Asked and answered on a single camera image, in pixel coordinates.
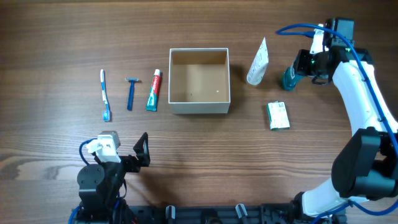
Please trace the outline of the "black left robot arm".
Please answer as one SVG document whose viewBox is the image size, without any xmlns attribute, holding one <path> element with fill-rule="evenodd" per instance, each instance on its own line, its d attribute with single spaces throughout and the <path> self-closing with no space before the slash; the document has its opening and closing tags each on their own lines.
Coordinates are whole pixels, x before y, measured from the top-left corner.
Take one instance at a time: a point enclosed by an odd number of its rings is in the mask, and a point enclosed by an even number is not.
<svg viewBox="0 0 398 224">
<path fill-rule="evenodd" d="M 120 145 L 116 131 L 103 131 L 81 144 L 79 153 L 86 146 L 95 163 L 83 161 L 86 166 L 77 176 L 81 202 L 72 212 L 69 223 L 139 223 L 125 196 L 120 194 L 120 188 L 127 187 L 127 173 L 138 173 L 141 167 L 150 165 L 148 134 L 143 133 L 134 145 L 134 156 L 120 156 L 117 152 Z"/>
</svg>

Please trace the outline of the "white lotion tube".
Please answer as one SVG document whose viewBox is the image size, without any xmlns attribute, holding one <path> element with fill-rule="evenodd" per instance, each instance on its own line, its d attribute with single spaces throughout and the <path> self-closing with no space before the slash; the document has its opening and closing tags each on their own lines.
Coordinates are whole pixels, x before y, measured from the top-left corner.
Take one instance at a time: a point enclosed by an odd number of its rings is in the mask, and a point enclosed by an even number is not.
<svg viewBox="0 0 398 224">
<path fill-rule="evenodd" d="M 254 86 L 260 84 L 267 70 L 268 64 L 269 64 L 269 53 L 267 49 L 266 38 L 263 38 L 261 45 L 248 71 L 246 77 L 247 83 Z"/>
</svg>

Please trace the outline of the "blue Listerine mouthwash bottle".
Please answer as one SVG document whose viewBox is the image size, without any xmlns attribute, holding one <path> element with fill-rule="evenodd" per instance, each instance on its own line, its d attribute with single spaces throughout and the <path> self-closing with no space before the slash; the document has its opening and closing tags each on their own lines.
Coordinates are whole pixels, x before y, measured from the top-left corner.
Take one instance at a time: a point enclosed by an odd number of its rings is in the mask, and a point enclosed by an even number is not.
<svg viewBox="0 0 398 224">
<path fill-rule="evenodd" d="M 292 91 L 303 78 L 303 75 L 296 74 L 294 68 L 288 67 L 281 78 L 281 86 L 284 90 Z"/>
</svg>

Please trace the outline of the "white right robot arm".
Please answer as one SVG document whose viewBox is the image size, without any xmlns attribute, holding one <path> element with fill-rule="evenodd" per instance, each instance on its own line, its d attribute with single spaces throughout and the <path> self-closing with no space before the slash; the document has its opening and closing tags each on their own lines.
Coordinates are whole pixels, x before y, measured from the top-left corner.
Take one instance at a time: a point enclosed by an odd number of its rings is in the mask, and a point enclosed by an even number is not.
<svg viewBox="0 0 398 224">
<path fill-rule="evenodd" d="M 352 137 L 334 160 L 331 177 L 299 198 L 302 213 L 323 218 L 368 200 L 397 196 L 397 121 L 374 78 L 365 49 L 334 46 L 329 51 L 300 50 L 288 78 L 333 82 L 345 104 Z"/>
</svg>

